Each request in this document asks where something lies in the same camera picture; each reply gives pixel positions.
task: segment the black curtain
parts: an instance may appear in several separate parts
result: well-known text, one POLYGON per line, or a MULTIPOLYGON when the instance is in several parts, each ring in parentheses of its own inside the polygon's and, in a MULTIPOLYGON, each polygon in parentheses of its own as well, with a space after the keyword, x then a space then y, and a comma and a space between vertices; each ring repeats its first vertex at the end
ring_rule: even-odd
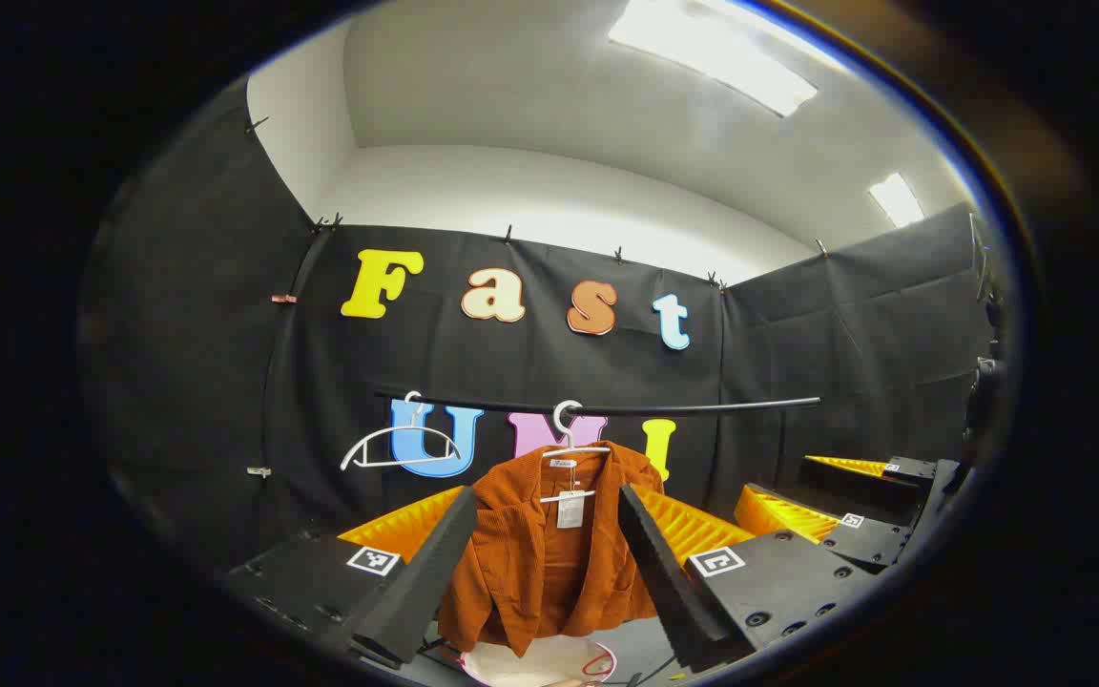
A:
MULTIPOLYGON (((267 457, 298 491, 341 505, 340 525, 364 522, 398 506, 471 484, 514 457, 508 413, 484 410, 476 419, 471 464, 451 477, 423 477, 402 468, 341 473, 345 452, 373 430, 392 424, 378 388, 419 390, 444 399, 514 401, 553 407, 584 405, 714 403, 720 397, 720 296, 699 278, 595 253, 466 232, 393 226, 343 226, 328 232, 314 268, 298 292, 285 347, 276 356, 267 410, 267 457), (414 251, 420 274, 407 274, 397 300, 380 300, 382 318, 343 317, 341 308, 360 270, 358 252, 414 251), (515 322, 479 321, 462 312, 469 275, 501 268, 523 281, 526 312, 515 322), (615 287, 614 330, 601 336, 567 326, 571 290, 584 279, 615 287), (653 300, 675 292, 689 309, 690 346, 660 340, 653 300), (324 487, 331 487, 332 496, 324 487)), ((458 403, 467 408, 467 403, 458 403)), ((633 417, 608 418, 601 439, 642 452, 646 435, 633 417)), ((553 428, 548 414, 545 422, 553 428)), ((666 490, 685 501, 706 499, 717 418, 675 418, 666 490)), ((449 436, 454 421, 435 406, 424 425, 449 436)), ((428 436, 426 453, 442 452, 428 436)), ((387 436, 373 441, 369 461, 392 459, 387 436)))
POLYGON ((958 457, 990 339, 970 212, 954 207, 728 288, 721 399, 821 406, 721 418, 708 510, 732 518, 747 480, 790 495, 806 455, 958 457))
POLYGON ((153 525, 218 567, 302 516, 263 466, 263 397, 308 222, 249 125, 243 84, 119 192, 79 303, 84 396, 110 469, 153 525))

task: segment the ceiling light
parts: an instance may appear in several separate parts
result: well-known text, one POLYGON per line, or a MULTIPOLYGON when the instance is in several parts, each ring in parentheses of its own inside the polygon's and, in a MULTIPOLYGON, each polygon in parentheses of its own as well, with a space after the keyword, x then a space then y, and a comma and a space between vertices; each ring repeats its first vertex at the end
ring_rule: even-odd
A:
POLYGON ((893 173, 889 178, 880 184, 873 184, 868 188, 872 198, 885 208, 885 213, 889 214, 889 221, 898 229, 923 219, 923 209, 919 206, 919 199, 910 191, 907 179, 901 178, 901 174, 893 173))
POLYGON ((758 52, 739 26, 698 9, 684 0, 630 0, 610 40, 728 84, 779 117, 817 95, 806 79, 758 52))
POLYGON ((791 33, 790 30, 786 30, 786 27, 777 25, 773 19, 763 16, 763 14, 754 8, 750 8, 750 5, 736 3, 736 1, 733 0, 693 1, 695 3, 706 4, 707 8, 711 8, 715 12, 723 14, 725 18, 733 19, 734 21, 744 23, 744 25, 754 27, 754 30, 761 33, 773 36, 773 38, 777 40, 777 42, 797 48, 798 52, 812 57, 813 60, 820 62, 830 69, 836 69, 839 73, 843 74, 848 70, 842 65, 841 62, 830 55, 830 53, 825 53, 823 48, 817 47, 812 43, 808 43, 807 38, 802 38, 802 36, 791 33))

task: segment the letter s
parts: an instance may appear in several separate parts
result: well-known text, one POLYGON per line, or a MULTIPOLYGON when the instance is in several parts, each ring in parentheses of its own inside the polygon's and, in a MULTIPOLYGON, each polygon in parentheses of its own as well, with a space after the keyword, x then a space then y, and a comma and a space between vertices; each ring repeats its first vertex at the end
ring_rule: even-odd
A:
POLYGON ((579 334, 608 334, 619 321, 611 308, 617 301, 619 290, 611 284, 591 279, 580 281, 570 292, 571 308, 567 310, 567 326, 579 334))

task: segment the corduroy jacket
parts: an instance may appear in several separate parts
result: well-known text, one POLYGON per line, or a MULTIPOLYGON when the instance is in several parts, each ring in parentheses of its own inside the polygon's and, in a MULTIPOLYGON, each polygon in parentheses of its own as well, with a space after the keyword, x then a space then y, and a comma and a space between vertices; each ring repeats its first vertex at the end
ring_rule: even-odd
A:
POLYGON ((523 656, 536 636, 584 636, 653 618, 655 608, 619 529, 619 489, 632 483, 663 495, 659 474, 642 453, 610 441, 608 453, 569 453, 570 469, 541 453, 493 466, 474 484, 477 525, 440 606, 440 634, 462 652, 476 642, 506 644, 523 656), (581 527, 558 527, 564 490, 584 499, 581 527))

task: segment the white wall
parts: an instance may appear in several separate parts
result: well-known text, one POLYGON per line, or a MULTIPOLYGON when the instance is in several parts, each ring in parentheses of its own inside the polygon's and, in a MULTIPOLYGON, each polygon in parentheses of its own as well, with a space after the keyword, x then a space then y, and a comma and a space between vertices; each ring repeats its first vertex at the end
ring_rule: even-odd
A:
POLYGON ((557 155, 476 145, 358 148, 345 92, 349 22, 249 75, 266 154, 311 218, 502 235, 728 284, 815 253, 761 221, 655 179, 557 155))
POLYGON ((271 58, 248 79, 248 109, 274 168, 311 218, 354 152, 342 54, 342 22, 271 58))
POLYGON ((476 145, 358 148, 314 217, 613 254, 728 284, 815 253, 745 213, 653 178, 557 155, 476 145))

